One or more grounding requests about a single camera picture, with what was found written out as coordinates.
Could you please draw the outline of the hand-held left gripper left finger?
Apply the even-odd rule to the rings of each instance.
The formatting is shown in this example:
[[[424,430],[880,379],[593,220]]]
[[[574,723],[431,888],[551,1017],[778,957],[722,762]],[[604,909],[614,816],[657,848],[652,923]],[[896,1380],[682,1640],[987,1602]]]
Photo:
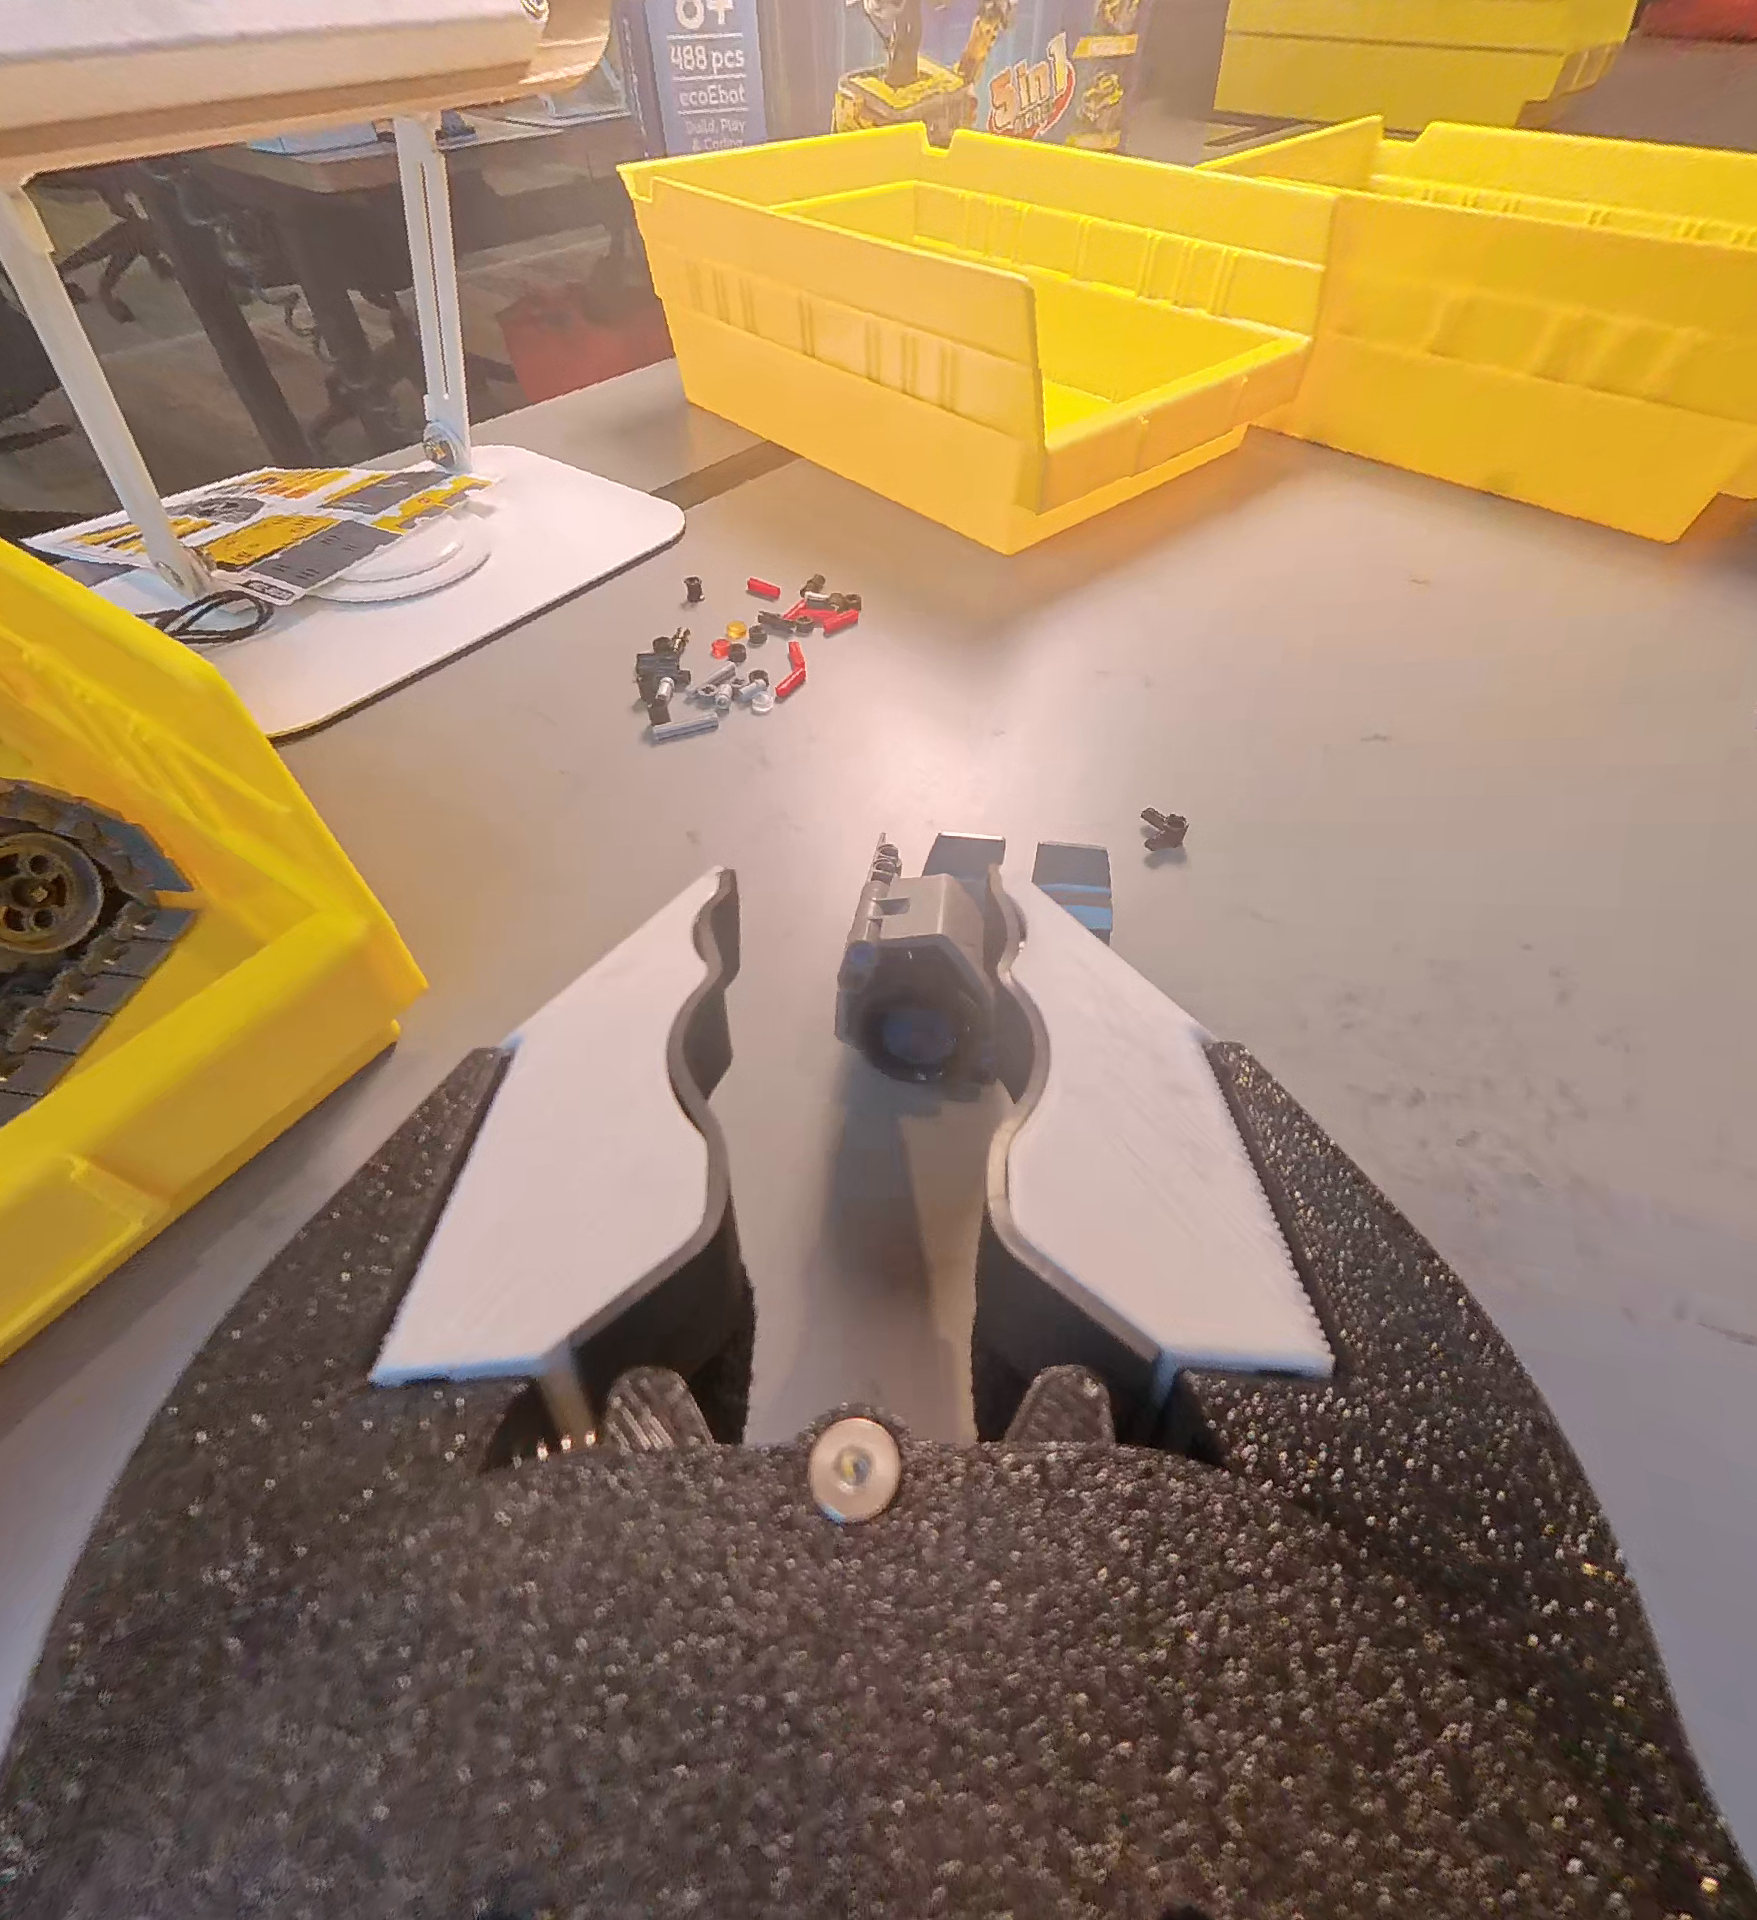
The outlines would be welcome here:
[[[374,1386],[693,1380],[743,1341],[712,1107],[738,969],[738,878],[712,868],[505,1037]]]

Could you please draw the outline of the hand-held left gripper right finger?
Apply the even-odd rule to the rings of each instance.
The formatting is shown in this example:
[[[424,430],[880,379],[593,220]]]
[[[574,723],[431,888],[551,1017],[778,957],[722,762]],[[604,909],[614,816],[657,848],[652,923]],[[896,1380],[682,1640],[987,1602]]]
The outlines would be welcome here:
[[[1213,1035],[1032,879],[994,878],[1001,1068],[975,1344],[1023,1380],[1328,1380]]]

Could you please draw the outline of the grey toy brick assembly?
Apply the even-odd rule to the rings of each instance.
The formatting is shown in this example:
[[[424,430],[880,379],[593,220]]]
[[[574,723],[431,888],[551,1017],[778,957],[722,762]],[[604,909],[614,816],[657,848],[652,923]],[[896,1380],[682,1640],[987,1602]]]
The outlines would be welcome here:
[[[1040,842],[1031,879],[1003,885],[1005,842],[935,837],[906,876],[880,840],[842,948],[834,1035],[919,1109],[1007,1084],[1012,1128],[1109,1120],[1173,1092],[1204,1032],[1088,939],[1111,921],[1104,847]]]

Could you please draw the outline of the yellow plastic bin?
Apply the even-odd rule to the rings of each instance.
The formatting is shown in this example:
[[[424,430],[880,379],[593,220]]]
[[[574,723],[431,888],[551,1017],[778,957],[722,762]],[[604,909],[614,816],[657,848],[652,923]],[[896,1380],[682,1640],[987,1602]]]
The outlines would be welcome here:
[[[1645,541],[1757,500],[1757,153],[1368,116],[1204,169],[1331,195],[1282,431]]]
[[[1633,28],[1633,1],[1232,1],[1223,115],[1389,131],[1537,128],[1591,88]]]
[[[425,979],[217,671],[0,538],[0,776],[144,829],[199,901],[0,1132],[0,1364],[400,1035]]]
[[[1001,555],[1235,452],[1297,397],[1338,207],[906,124],[621,178],[696,407]]]

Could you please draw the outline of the grey desk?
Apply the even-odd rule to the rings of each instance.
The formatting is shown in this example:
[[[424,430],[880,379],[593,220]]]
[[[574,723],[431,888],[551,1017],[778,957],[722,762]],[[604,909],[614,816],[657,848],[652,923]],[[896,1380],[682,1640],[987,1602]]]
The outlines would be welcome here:
[[[171,1381],[442,1075],[713,865],[749,1433],[972,1433],[994,1105],[833,1037],[880,835],[1106,844],[1114,948],[1245,1043],[1473,1287],[1604,1503],[1757,1878],[1757,509],[1657,545],[1282,438],[1001,558],[631,372],[490,435],[685,510],[669,552],[281,748],[429,979],[394,1050],[0,1368],[0,1757]],[[861,624],[639,738],[696,575]],[[1149,855],[1139,811],[1188,819]]]

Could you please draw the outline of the white desk stand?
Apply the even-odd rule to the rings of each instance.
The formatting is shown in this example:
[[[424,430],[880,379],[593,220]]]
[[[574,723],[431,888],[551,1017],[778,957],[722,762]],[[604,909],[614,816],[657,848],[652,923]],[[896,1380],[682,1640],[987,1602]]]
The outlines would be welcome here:
[[[490,555],[422,596],[306,596],[275,609],[259,638],[212,645],[217,671],[273,739],[367,707],[682,537],[678,506],[469,438],[438,116],[573,88],[607,39],[607,3],[0,3],[0,265],[140,541],[94,589],[124,611],[182,607],[213,586],[171,534],[28,181],[281,131],[379,119],[392,131],[425,370],[424,464],[493,477],[475,505]]]

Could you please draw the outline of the yellow tracked toy vehicle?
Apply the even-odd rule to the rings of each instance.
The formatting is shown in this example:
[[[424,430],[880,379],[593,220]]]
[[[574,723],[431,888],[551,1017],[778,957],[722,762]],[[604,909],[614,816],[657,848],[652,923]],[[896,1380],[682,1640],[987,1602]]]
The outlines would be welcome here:
[[[144,829],[0,776],[0,1132],[74,1076],[194,929],[198,905]]]

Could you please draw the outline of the pile of small brick parts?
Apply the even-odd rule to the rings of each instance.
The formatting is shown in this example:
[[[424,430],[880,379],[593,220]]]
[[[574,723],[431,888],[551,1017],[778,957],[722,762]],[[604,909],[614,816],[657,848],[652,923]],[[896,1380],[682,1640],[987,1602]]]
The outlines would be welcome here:
[[[818,573],[792,589],[749,573],[723,592],[685,577],[671,620],[631,658],[639,738],[664,747],[783,711],[811,678],[809,653],[855,630],[862,611],[855,589],[834,589]]]

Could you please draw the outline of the yellow grey instruction booklet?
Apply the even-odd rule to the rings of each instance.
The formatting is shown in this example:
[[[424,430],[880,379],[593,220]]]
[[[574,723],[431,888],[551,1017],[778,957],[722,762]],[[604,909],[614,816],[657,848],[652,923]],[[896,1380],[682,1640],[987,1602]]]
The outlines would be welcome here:
[[[492,476],[416,468],[256,468],[168,501],[171,534],[209,586],[272,609],[306,596],[380,604],[457,585],[490,538]]]

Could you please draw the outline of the red container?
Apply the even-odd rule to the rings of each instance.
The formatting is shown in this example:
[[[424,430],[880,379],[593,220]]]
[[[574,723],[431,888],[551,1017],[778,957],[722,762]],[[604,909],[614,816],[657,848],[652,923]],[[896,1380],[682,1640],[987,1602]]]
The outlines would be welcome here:
[[[497,315],[527,401],[541,403],[671,357],[662,305],[587,282],[532,288]]]

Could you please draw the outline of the blue-grey toy box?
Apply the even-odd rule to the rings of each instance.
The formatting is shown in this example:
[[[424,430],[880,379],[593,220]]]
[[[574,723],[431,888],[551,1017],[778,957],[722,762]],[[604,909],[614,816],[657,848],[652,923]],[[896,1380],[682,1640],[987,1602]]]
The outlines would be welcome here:
[[[1152,3],[614,3],[649,158],[907,126],[1117,151]]]

